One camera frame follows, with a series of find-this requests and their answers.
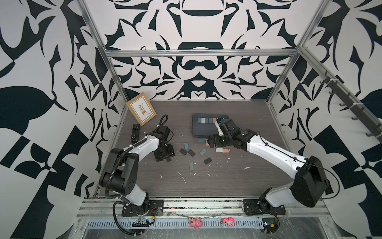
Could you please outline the small circuit board right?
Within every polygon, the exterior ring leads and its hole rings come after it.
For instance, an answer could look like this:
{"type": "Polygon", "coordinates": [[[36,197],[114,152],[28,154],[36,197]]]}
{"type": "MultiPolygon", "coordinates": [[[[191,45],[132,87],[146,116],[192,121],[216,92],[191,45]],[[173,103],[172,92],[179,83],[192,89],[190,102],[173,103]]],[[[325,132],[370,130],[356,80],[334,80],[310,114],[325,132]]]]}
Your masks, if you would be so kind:
{"type": "Polygon", "coordinates": [[[263,223],[263,232],[266,234],[274,234],[278,229],[280,225],[277,222],[264,222],[263,223]]]}

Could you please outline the dark grey storage tray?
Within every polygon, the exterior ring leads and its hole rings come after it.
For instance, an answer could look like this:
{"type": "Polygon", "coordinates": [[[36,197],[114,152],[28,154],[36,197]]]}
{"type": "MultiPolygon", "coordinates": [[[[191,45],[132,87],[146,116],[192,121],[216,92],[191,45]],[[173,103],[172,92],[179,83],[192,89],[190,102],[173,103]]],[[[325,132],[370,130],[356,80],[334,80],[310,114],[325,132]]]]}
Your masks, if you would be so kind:
{"type": "Polygon", "coordinates": [[[193,114],[192,115],[192,136],[194,138],[208,138],[212,134],[218,134],[218,129],[214,123],[198,123],[198,118],[224,118],[229,116],[225,114],[193,114]]]}

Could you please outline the black eraser pair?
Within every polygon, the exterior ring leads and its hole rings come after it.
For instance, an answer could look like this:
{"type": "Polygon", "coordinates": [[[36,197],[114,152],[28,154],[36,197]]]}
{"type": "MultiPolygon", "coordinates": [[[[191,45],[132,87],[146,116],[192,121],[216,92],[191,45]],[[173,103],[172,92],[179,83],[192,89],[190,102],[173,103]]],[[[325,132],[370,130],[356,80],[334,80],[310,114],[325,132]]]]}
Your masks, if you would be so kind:
{"type": "Polygon", "coordinates": [[[191,149],[188,150],[188,154],[191,155],[192,157],[196,155],[196,153],[192,151],[191,149]]]}
{"type": "Polygon", "coordinates": [[[185,149],[183,149],[183,148],[181,148],[180,150],[179,150],[179,152],[181,153],[181,154],[183,154],[183,155],[187,155],[187,151],[185,150],[185,149]]]}

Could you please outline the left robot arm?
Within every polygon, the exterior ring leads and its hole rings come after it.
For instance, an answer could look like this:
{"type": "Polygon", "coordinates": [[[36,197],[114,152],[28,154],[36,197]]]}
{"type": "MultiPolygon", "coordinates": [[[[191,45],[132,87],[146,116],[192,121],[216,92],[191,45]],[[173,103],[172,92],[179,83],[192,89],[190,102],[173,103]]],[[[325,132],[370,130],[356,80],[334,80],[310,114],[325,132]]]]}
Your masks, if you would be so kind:
{"type": "Polygon", "coordinates": [[[145,135],[127,148],[114,148],[110,151],[100,175],[99,185],[104,188],[107,199],[121,199],[134,206],[142,206],[147,201],[147,193],[137,185],[139,162],[154,153],[163,160],[175,155],[169,143],[172,131],[164,125],[145,135]]]}

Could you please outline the black wall hook rail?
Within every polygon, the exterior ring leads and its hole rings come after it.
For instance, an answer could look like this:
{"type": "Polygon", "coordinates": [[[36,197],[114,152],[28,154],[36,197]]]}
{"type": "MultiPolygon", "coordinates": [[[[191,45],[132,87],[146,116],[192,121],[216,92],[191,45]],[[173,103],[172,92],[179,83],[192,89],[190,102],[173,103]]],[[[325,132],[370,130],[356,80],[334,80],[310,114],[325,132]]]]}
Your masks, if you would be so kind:
{"type": "Polygon", "coordinates": [[[367,137],[374,137],[382,143],[382,122],[375,116],[372,111],[362,103],[339,79],[334,78],[326,70],[325,79],[320,82],[330,89],[330,96],[336,96],[341,103],[340,107],[350,110],[354,115],[352,120],[359,120],[368,130],[367,137]]]}

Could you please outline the wooden picture frame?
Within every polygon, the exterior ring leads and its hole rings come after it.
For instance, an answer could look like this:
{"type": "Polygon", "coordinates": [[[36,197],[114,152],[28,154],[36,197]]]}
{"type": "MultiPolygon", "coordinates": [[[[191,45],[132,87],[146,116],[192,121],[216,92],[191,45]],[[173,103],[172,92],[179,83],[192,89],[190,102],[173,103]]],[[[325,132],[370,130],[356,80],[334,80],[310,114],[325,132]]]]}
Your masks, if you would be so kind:
{"type": "Polygon", "coordinates": [[[157,115],[145,93],[141,93],[129,100],[126,106],[141,126],[148,123],[157,115]]]}

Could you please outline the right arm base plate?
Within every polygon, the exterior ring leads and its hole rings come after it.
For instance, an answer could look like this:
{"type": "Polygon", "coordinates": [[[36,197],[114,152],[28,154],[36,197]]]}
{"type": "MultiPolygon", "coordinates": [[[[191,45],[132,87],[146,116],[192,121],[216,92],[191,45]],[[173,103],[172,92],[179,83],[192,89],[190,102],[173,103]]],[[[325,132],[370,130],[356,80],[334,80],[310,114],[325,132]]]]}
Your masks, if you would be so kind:
{"type": "Polygon", "coordinates": [[[265,199],[244,199],[243,200],[244,213],[247,216],[254,215],[276,215],[283,216],[286,214],[284,206],[273,207],[265,199]]]}

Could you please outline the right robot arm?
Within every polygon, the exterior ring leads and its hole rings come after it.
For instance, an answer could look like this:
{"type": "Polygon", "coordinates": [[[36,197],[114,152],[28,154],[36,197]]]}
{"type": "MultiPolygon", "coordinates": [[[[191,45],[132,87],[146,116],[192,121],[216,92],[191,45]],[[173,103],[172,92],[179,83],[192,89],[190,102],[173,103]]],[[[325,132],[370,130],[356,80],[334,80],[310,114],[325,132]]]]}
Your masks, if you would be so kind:
{"type": "Polygon", "coordinates": [[[257,155],[286,173],[293,181],[289,184],[268,189],[258,201],[258,210],[269,214],[285,204],[300,203],[313,208],[329,187],[321,161],[289,152],[264,139],[261,133],[241,129],[233,120],[218,118],[215,122],[217,134],[208,139],[211,147],[233,146],[257,155]]]}

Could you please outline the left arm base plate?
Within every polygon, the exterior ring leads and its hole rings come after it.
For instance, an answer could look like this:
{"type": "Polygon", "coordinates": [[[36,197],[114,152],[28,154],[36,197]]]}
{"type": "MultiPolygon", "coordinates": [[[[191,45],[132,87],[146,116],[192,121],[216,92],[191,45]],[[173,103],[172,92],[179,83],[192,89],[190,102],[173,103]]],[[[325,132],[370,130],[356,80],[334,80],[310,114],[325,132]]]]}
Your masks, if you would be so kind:
{"type": "Polygon", "coordinates": [[[146,200],[141,206],[130,204],[124,206],[122,210],[123,217],[138,217],[138,216],[162,216],[164,209],[163,200],[146,200]]]}

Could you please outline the black remote control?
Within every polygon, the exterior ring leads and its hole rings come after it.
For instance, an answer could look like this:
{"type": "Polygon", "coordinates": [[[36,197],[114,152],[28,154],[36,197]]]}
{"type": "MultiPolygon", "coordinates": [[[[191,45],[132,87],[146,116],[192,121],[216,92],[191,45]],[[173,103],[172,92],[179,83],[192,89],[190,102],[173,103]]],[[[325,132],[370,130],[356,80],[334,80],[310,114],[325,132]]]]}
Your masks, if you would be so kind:
{"type": "Polygon", "coordinates": [[[140,135],[140,124],[135,123],[132,126],[130,144],[132,145],[136,144],[139,141],[139,135],[140,135]]]}

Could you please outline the small circuit board left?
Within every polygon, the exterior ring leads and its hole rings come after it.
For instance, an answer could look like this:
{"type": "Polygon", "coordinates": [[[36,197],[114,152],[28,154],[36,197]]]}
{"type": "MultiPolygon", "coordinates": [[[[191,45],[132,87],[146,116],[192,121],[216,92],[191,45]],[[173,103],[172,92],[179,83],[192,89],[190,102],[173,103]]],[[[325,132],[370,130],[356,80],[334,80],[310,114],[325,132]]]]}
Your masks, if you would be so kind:
{"type": "Polygon", "coordinates": [[[138,221],[137,222],[133,222],[131,226],[133,228],[137,228],[137,227],[150,227],[154,223],[155,223],[155,217],[152,216],[151,220],[144,219],[144,218],[139,218],[138,221]]]}

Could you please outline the pink toy right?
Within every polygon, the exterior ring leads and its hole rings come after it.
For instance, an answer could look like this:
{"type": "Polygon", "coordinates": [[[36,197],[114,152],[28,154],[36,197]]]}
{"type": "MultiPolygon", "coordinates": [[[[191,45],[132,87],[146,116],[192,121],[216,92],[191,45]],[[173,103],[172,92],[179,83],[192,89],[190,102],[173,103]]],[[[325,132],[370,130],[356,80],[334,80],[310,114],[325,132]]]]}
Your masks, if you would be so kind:
{"type": "Polygon", "coordinates": [[[235,226],[235,220],[232,217],[223,218],[221,220],[221,226],[226,228],[232,228],[235,226]]]}

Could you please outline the pink toy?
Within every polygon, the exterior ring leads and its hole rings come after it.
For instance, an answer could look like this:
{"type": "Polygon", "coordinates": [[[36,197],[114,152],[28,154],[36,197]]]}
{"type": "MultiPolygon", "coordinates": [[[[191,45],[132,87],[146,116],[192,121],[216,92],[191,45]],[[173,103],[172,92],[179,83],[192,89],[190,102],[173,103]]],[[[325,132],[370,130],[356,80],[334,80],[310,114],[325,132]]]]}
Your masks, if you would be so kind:
{"type": "Polygon", "coordinates": [[[223,218],[221,220],[221,226],[226,228],[232,228],[235,226],[235,220],[232,217],[223,218]]]}
{"type": "Polygon", "coordinates": [[[189,218],[188,227],[199,230],[203,226],[203,222],[199,218],[189,218]]]}

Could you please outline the grey-blue eraser centre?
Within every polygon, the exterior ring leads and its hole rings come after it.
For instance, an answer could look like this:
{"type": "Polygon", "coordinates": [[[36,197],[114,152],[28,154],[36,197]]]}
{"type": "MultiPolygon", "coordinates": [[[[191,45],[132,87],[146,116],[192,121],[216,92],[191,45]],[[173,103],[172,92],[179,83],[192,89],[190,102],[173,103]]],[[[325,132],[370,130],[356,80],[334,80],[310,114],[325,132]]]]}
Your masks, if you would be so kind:
{"type": "Polygon", "coordinates": [[[207,153],[207,151],[205,149],[203,149],[202,151],[200,151],[200,155],[203,156],[207,153]]]}

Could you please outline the small circuit board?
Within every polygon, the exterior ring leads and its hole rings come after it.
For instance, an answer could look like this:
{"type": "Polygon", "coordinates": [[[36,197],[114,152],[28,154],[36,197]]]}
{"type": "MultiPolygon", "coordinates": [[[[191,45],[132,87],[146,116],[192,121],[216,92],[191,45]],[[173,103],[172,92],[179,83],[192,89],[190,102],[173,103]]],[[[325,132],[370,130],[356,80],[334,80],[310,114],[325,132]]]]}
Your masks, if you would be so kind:
{"type": "Polygon", "coordinates": [[[137,222],[133,222],[131,226],[133,228],[137,228],[137,227],[150,227],[154,223],[155,223],[155,217],[152,216],[151,220],[144,219],[144,218],[139,218],[138,221],[137,222]]]}
{"type": "Polygon", "coordinates": [[[266,234],[274,234],[278,229],[280,225],[277,222],[264,222],[263,223],[263,232],[266,234]]]}

